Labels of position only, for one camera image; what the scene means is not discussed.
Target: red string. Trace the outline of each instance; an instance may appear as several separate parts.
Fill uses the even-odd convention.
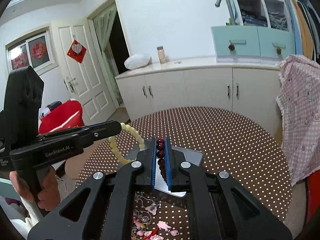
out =
[[[159,230],[159,228],[155,228],[155,230],[153,230],[152,231],[152,233],[150,234],[150,235],[148,235],[148,236],[146,236],[146,237],[144,237],[144,238],[142,238],[141,240],[147,240],[147,239],[149,239],[150,237],[152,237],[152,236],[154,236],[154,235],[156,235],[157,234],[157,232],[158,232],[158,230]]]

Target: perforated table surface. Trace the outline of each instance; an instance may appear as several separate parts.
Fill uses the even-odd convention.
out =
[[[202,151],[208,172],[227,171],[284,221],[292,197],[287,161],[273,137],[252,120],[223,109],[182,107],[146,115],[130,125],[144,139],[167,136],[174,146]],[[136,145],[135,138],[124,130],[116,136],[116,142],[123,155]],[[109,142],[102,142],[81,170],[77,185],[97,171],[106,174],[117,171],[117,164]],[[138,192],[135,201],[135,219],[141,221],[144,217],[150,231],[158,221],[165,221],[179,234],[172,236],[160,230],[160,236],[166,240],[189,239],[187,209],[158,201],[161,206],[152,215],[145,208],[157,201],[156,198]],[[137,231],[134,224],[132,239],[144,237],[137,236]]]

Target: green curtain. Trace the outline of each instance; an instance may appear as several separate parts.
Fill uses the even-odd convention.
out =
[[[100,14],[98,14],[96,17],[93,18],[93,24],[94,28],[97,34],[98,42],[100,45],[100,50],[103,58],[103,63],[107,71],[108,78],[110,80],[110,84],[112,87],[112,90],[116,96],[116,99],[119,103],[122,103],[122,98],[120,95],[120,91],[118,88],[118,85],[116,83],[115,79],[115,71],[113,71],[110,68],[110,65],[108,63],[107,56],[104,52],[104,50],[107,47],[107,44],[109,42],[110,33],[112,30],[112,25],[115,20],[115,16],[117,13],[117,7],[116,4],[112,4],[108,6],[108,8],[104,9]]]

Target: metal rivet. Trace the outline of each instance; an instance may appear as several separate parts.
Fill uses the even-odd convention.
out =
[[[227,179],[229,178],[229,173],[227,173],[226,171],[220,171],[219,176],[220,178]]]
[[[180,165],[181,165],[182,168],[185,168],[185,169],[190,168],[190,166],[191,166],[191,164],[188,163],[188,162],[183,162]]]
[[[103,173],[98,171],[93,175],[94,179],[101,179],[103,177]]]
[[[135,161],[135,162],[131,163],[131,166],[134,168],[138,168],[141,166],[141,162]]]

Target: pink checkered cloth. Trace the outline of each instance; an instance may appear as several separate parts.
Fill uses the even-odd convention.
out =
[[[278,63],[282,151],[292,186],[320,169],[320,65],[303,55]]]

